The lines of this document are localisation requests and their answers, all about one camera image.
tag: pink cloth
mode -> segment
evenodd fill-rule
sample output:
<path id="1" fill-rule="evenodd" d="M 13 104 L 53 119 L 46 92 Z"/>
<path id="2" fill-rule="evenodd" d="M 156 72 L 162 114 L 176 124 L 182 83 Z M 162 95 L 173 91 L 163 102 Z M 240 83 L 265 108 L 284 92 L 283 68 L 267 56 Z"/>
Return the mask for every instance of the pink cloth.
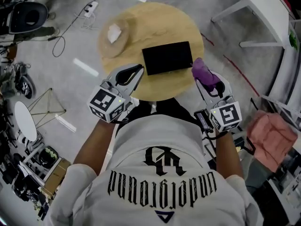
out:
<path id="1" fill-rule="evenodd" d="M 278 113 L 260 110 L 249 124 L 247 136 L 256 148 L 254 157 L 272 172 L 297 140 L 297 134 Z"/>

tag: white t-shirt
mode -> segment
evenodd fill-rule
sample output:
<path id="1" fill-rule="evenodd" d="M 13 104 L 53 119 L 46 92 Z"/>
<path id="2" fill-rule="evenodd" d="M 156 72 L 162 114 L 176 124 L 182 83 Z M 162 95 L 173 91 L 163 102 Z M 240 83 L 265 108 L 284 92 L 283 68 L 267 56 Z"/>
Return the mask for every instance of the white t-shirt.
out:
<path id="1" fill-rule="evenodd" d="M 244 180 L 225 180 L 203 154 L 198 126 L 165 115 L 137 119 L 118 132 L 104 173 L 68 168 L 44 225 L 262 225 Z"/>

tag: purple object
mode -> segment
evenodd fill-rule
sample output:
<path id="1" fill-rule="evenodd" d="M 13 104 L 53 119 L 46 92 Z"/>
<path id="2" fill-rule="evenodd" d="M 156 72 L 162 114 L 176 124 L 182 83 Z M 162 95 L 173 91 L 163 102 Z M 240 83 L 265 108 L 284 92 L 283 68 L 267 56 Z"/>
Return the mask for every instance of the purple object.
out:
<path id="1" fill-rule="evenodd" d="M 195 79 L 198 79 L 207 92 L 212 92 L 214 88 L 218 86 L 221 80 L 210 72 L 201 58 L 197 58 L 192 64 L 192 75 Z"/>

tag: blue triangle logo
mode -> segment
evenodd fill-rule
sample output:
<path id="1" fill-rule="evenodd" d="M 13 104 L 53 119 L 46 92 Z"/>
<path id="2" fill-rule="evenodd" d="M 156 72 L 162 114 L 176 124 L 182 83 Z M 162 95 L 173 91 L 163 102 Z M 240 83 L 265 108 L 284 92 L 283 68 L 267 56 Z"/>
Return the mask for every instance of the blue triangle logo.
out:
<path id="1" fill-rule="evenodd" d="M 157 211 L 155 210 L 156 214 L 158 217 L 164 222 L 168 223 L 171 217 L 174 215 L 174 212 L 162 212 L 162 211 Z"/>

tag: white power outlet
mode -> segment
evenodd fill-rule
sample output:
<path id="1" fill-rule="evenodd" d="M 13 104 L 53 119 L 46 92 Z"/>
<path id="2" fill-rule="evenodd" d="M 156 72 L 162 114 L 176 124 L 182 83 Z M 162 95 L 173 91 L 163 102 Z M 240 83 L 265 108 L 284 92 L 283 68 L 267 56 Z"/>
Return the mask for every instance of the white power outlet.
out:
<path id="1" fill-rule="evenodd" d="M 97 7 L 97 5 L 98 5 L 98 2 L 91 2 L 90 3 L 92 6 L 90 7 L 90 6 L 87 6 L 86 7 L 86 10 L 88 10 L 88 12 L 86 12 L 84 15 L 86 16 L 86 17 L 90 17 L 91 16 L 91 14 L 94 12 L 94 10 L 96 9 L 96 7 Z"/>

